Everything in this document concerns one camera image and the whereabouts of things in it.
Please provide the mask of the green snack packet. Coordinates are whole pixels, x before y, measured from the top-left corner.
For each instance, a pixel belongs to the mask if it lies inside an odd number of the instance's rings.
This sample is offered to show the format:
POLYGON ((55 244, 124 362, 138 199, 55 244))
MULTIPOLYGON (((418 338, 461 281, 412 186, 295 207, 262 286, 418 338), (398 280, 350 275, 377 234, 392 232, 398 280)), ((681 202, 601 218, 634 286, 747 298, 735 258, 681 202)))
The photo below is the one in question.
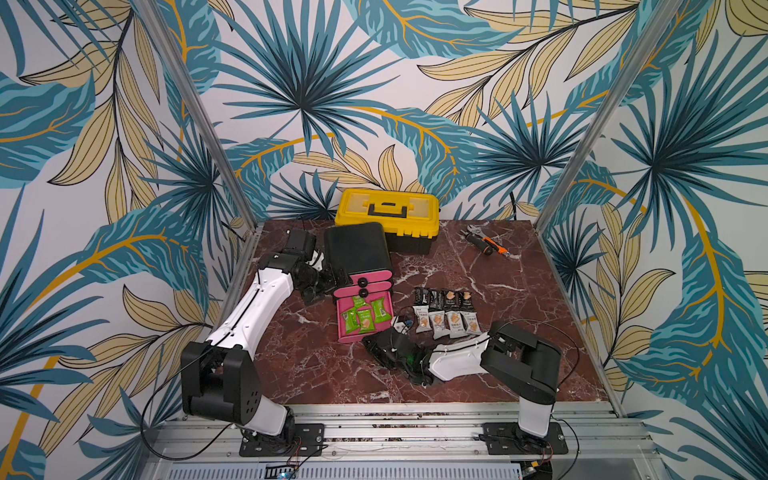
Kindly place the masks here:
POLYGON ((360 323, 360 333, 370 333, 375 331, 374 315, 371 305, 363 298, 355 296, 353 298, 355 309, 360 323))
POLYGON ((359 331, 360 323, 357 316, 357 310, 350 308, 342 312, 344 334, 351 335, 359 331))
POLYGON ((372 300, 371 308, 374 315, 374 322, 376 324, 389 322, 392 319, 392 315, 387 309, 387 299, 385 297, 372 300))

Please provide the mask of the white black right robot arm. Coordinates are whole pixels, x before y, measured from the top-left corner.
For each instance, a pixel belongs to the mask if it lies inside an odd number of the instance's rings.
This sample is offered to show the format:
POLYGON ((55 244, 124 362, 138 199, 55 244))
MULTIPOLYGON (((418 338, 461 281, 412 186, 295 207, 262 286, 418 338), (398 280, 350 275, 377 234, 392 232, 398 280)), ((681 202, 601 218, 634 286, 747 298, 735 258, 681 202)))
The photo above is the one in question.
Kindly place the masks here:
POLYGON ((541 336, 497 321, 474 339, 425 346, 390 327, 365 337, 363 346, 381 366, 403 372, 416 385, 489 374, 518 396, 518 429, 539 439, 549 434, 562 350, 541 336))

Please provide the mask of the black drawer cabinet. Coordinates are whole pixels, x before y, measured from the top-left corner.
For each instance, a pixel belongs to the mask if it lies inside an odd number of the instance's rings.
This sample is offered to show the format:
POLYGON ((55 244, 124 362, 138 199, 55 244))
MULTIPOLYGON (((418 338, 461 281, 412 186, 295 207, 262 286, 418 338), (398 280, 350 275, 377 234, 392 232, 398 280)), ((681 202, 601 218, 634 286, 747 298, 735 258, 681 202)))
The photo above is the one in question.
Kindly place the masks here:
POLYGON ((380 223, 331 227, 324 233, 325 268, 349 275, 391 270, 386 235, 380 223))

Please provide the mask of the clear snack bag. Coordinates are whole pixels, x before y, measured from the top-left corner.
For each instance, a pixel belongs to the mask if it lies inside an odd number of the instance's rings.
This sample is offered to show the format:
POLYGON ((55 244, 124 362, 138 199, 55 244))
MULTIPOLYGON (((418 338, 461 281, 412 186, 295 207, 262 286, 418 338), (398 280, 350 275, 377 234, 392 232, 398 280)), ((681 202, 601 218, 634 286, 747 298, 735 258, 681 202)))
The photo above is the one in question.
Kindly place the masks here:
POLYGON ((416 322, 416 332, 425 333, 432 330, 432 323, 429 317, 429 307, 427 305, 415 305, 413 307, 416 322))
POLYGON ((469 335, 479 336, 482 334, 477 313, 475 311, 462 311, 461 315, 465 323, 465 330, 469 335))
POLYGON ((443 310, 435 310, 428 313, 432 325, 433 338, 435 340, 450 335, 450 328, 447 324, 445 314, 446 312, 443 310))
POLYGON ((448 311, 446 313, 446 320, 448 322, 449 336, 452 339, 463 338, 467 335, 463 317, 459 311, 448 311))

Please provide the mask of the black cookie packet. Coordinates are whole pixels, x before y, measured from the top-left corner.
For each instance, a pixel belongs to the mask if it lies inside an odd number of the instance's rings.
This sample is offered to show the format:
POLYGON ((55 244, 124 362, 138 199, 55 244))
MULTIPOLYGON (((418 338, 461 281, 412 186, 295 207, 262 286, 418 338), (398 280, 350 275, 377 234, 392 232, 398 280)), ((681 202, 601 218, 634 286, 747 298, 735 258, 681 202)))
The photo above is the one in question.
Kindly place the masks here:
POLYGON ((444 310, 444 291, 442 289, 430 289, 429 293, 429 311, 444 310))
POLYGON ((462 304, 462 294, 454 290, 445 289, 442 291, 442 306, 448 311, 459 311, 462 304))
POLYGON ((430 303, 430 291, 428 288, 416 287, 414 289, 414 307, 428 307, 430 303))

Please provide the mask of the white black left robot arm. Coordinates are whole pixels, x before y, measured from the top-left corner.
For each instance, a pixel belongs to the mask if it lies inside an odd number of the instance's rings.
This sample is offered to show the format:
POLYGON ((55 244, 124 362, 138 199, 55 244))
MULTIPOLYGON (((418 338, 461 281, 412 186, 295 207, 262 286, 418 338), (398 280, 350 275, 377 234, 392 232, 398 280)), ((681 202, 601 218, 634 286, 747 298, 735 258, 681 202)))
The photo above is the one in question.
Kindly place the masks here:
POLYGON ((185 414, 225 421, 254 436, 288 443, 295 437, 289 408, 261 389, 254 356, 283 303, 298 291, 307 304, 349 283, 346 261, 353 250, 331 230, 324 250, 316 237, 290 230, 278 251, 257 263, 253 283, 229 317, 204 341, 190 342, 181 354, 181 397, 185 414))

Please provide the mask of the pink bottom drawer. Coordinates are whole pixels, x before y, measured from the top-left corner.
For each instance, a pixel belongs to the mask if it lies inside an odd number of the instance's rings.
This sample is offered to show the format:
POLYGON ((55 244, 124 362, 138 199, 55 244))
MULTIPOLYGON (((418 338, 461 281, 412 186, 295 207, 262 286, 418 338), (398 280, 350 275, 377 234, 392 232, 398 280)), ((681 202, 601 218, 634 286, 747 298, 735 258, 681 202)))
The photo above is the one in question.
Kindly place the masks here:
POLYGON ((344 344, 386 330, 395 317, 390 291, 337 299, 336 307, 338 340, 344 344))

